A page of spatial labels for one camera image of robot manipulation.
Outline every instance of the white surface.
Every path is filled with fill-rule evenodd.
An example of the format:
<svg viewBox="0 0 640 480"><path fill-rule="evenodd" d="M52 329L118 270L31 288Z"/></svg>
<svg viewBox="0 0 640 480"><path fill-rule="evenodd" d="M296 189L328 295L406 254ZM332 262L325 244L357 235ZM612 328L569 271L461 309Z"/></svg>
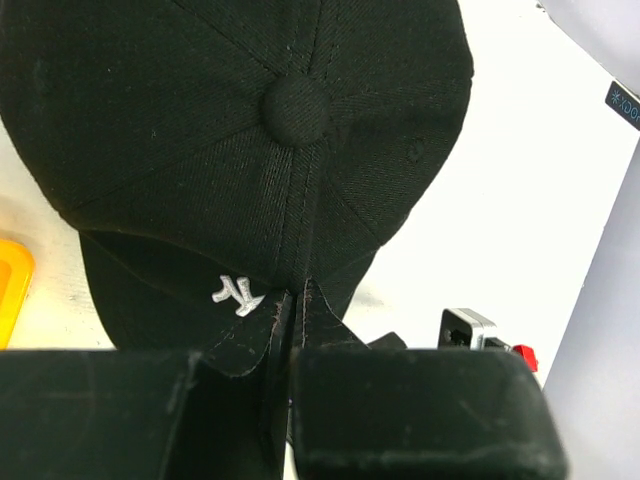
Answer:
<svg viewBox="0 0 640 480"><path fill-rule="evenodd" d="M346 321L434 347L441 311L472 308L536 350L544 382L637 135L604 105L608 74L534 2L461 4L476 62L464 131ZM4 132L0 165L0 235L37 261L11 346L108 348L76 235Z"/></svg>
<svg viewBox="0 0 640 480"><path fill-rule="evenodd" d="M575 480L640 470L639 190L640 145L544 389Z"/></svg>
<svg viewBox="0 0 640 480"><path fill-rule="evenodd" d="M640 94L640 0L541 0L554 22Z"/></svg>

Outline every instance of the stitching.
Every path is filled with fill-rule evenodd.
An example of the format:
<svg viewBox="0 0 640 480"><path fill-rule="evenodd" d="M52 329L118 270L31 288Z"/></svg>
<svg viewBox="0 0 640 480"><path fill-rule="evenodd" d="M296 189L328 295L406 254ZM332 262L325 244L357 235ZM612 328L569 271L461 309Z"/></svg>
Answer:
<svg viewBox="0 0 640 480"><path fill-rule="evenodd" d="M307 200L309 198L309 180L311 178L311 170L312 170L313 166L311 165L311 163L309 164L309 166L307 167L307 178L304 181L304 195L303 195L303 200L302 200L302 212L301 212L301 216L299 216L296 221L297 221L297 228L298 228L298 244L296 245L296 255L295 255L295 265L296 267L300 266L300 245L302 243L302 237L306 237L306 231L302 231L302 218L305 217L305 213L307 211ZM307 268L309 266L309 259L308 257L305 259L306 260L306 265L304 266L305 269L305 276L307 273Z"/></svg>
<svg viewBox="0 0 640 480"><path fill-rule="evenodd" d="M244 132L247 132L249 130L252 130L255 127L256 127L255 125L251 125L249 127L242 128L242 129L238 130L237 132L232 132L231 134L227 135L226 137L221 138L220 140L216 140L215 142L213 142L211 144L198 147L192 153L184 154L183 156L178 156L179 158L176 158L173 161L167 162L164 165L162 165L161 167L155 168L152 172L149 172L149 173L144 174L144 175L140 175L140 176L135 177L135 178L131 178L126 183L120 184L117 187L112 188L111 190L105 192L104 194L101 194L98 197L82 201L78 205L76 205L75 207L73 207L73 208L71 208L69 210L66 210L64 212L61 212L61 213L63 213L63 214L75 213L78 210L82 210L83 208L91 205L94 202L105 200L108 197L110 197L111 195L115 195L116 193L118 193L118 192L120 192L122 190L130 188L132 185L135 185L136 183L139 183L139 182L142 182L144 180L147 180L148 178L151 178L151 177L153 177L155 175L158 175L158 174L164 172L168 168L172 168L172 167L178 165L179 163L185 161L185 157L186 157L187 160L193 160L202 151L204 151L204 150L206 150L208 148L212 148L213 146L217 145L218 143L223 142L223 141L225 141L225 140L227 140L227 139L229 139L229 138L231 138L231 137L233 137L235 135L239 135L241 133L244 133Z"/></svg>
<svg viewBox="0 0 640 480"><path fill-rule="evenodd" d="M326 179L327 179L327 185L331 188L331 190L333 190L333 193L335 193L340 198L340 200L342 200L342 202L347 206L349 211L351 213L353 213L353 215L360 221L362 226L367 230L369 235L371 235L373 237L373 239L378 243L378 245L382 245L382 242L380 241L378 236L373 232L373 230L371 230L369 225L367 225L367 223L362 218L360 218L360 215L358 215L358 212L356 212L355 209L351 206L351 204L349 202L347 202L344 199L344 197L340 194L340 192L338 191L338 189L336 188L336 186L333 183L333 179L331 178L331 176L329 174L326 175Z"/></svg>
<svg viewBox="0 0 640 480"><path fill-rule="evenodd" d="M302 10L302 6L300 5L301 3L302 0L298 2L298 9L296 10L296 28L293 31L293 42L291 43L291 48L289 50L289 65L287 67L287 71L291 71L291 64L293 63L293 51L298 43L298 34L300 33L300 11Z"/></svg>
<svg viewBox="0 0 640 480"><path fill-rule="evenodd" d="M311 293L309 292L309 281L305 285L304 295L302 297L302 347L307 344L307 302L311 301Z"/></svg>
<svg viewBox="0 0 640 480"><path fill-rule="evenodd" d="M340 0L336 0L336 18L335 18L335 30L333 32L333 43L331 44L331 55L329 56L329 62L327 63L327 70L325 72L324 75L324 80L325 82L328 80L329 78L329 69L331 68L331 66L333 65L333 61L335 60L335 55L336 55L336 47L338 45L337 40L337 31L338 31L338 25L340 24L340 9L342 8L342 4L340 3Z"/></svg>
<svg viewBox="0 0 640 480"><path fill-rule="evenodd" d="M253 60L254 62L256 62L260 67L262 67L263 69L265 69L267 72L269 73L274 73L267 65L264 65L260 60L258 60L253 53L251 53L251 51L249 51L246 47L244 47L243 45L240 45L237 42L234 42L231 38L229 38L227 35L225 35L223 32L221 32L215 25L212 25L211 23L209 23L206 19L202 18L200 15L198 15L196 12L191 11L188 7L185 7L184 5L181 5L180 3L178 3L178 0L171 0L171 2L178 7L179 9L181 9L182 11L184 11L185 13L187 13L188 15L191 15L194 18L197 18L199 21L203 22L205 25L207 25L209 28L211 28L212 30L214 30L218 35L220 35L222 38L224 38L226 41L228 41L229 43L231 43L234 47L236 47L238 50L243 51L244 53L246 53L247 55L249 55L249 58L251 58L251 60Z"/></svg>
<svg viewBox="0 0 640 480"><path fill-rule="evenodd" d="M382 90L382 91L371 91L371 92L366 92L366 93L354 93L353 95L348 95L346 97L339 97L336 99L336 102L347 102L349 100L353 100L356 98L366 98L367 96L380 96L380 95L388 95L388 94L392 94L392 93L398 93L398 92L402 92L402 91L406 91L406 90L413 90L413 89L423 89L423 88L428 88L428 87L433 87L434 85L437 85L440 87L440 90L438 90L435 95L441 94L443 97L449 98L454 96L455 94L462 92L466 92L467 89L469 89L469 87L471 87L473 85L473 79L469 79L469 80L457 80L457 79L448 79L445 81L435 81L435 82L431 82L430 84L425 84L425 83L415 83L412 85L401 85L399 87L394 87L394 88L390 88L388 90ZM432 102L431 98L425 98L423 99L425 102Z"/></svg>
<svg viewBox="0 0 640 480"><path fill-rule="evenodd" d="M291 177L293 176L293 155L290 156L290 163L289 163L289 182L288 182L288 186L287 186L287 191L291 191ZM279 234L279 238L280 241L278 242L280 244L280 246L278 247L278 249L276 250L276 257L274 259L274 273L276 276L279 276L280 274L280 255L282 254L282 249L283 247L283 241L282 238L284 237L284 229L285 229L285 224L287 223L287 212L289 211L289 207L291 206L291 195L287 195L287 201L285 204L285 214L283 215L282 218L282 223L280 224L280 234Z"/></svg>
<svg viewBox="0 0 640 480"><path fill-rule="evenodd" d="M207 349L207 350L215 350L216 348L218 348L220 345L222 345L227 339L229 339L229 337L231 336L231 334L241 325L243 325L245 322L245 319L239 320L238 323L236 323L233 327L231 327L228 330L225 330L223 332L220 332L220 336L218 336L218 338L216 338L215 340L211 340L209 342L206 342L204 345L202 345L200 348L202 349Z"/></svg>
<svg viewBox="0 0 640 480"><path fill-rule="evenodd" d="M313 54L317 50L318 44L318 31L320 30L320 22L322 21L322 4L323 0L319 0L318 5L318 17L316 19L315 32L313 34L313 45L311 46L311 52L309 55L309 64L307 65L307 75L311 73L311 67L313 66Z"/></svg>

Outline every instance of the cap brim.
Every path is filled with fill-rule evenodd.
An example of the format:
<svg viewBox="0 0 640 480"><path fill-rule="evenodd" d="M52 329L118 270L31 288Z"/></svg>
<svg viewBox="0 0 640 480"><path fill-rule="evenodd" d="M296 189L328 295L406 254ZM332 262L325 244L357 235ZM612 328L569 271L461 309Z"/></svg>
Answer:
<svg viewBox="0 0 640 480"><path fill-rule="evenodd" d="M286 292L270 292L242 318L232 301L188 304L138 279L87 236L81 234L80 243L94 305L116 348L199 349L232 374L259 362Z"/></svg>

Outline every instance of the white backdrop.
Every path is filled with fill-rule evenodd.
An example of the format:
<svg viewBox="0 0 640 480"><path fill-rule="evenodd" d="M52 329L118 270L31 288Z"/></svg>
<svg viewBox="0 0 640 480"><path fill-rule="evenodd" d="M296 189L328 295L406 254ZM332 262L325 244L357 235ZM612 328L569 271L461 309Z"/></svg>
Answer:
<svg viewBox="0 0 640 480"><path fill-rule="evenodd" d="M640 146L544 391L573 480L635 480L640 470Z"/></svg>
<svg viewBox="0 0 640 480"><path fill-rule="evenodd" d="M640 94L639 0L541 0L567 35Z"/></svg>

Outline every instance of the white wall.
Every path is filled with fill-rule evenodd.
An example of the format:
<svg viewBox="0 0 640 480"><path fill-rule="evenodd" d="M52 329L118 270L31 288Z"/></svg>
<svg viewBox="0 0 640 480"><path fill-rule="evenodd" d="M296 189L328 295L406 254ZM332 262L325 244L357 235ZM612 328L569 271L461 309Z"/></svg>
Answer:
<svg viewBox="0 0 640 480"><path fill-rule="evenodd" d="M529 0L460 0L476 75L440 175L381 250L345 322L437 344L444 308L533 347L544 383L637 134L604 103L611 75Z"/></svg>
<svg viewBox="0 0 640 480"><path fill-rule="evenodd" d="M638 0L540 0L567 35L640 94Z"/></svg>
<svg viewBox="0 0 640 480"><path fill-rule="evenodd" d="M576 480L640 478L640 144L545 393Z"/></svg>

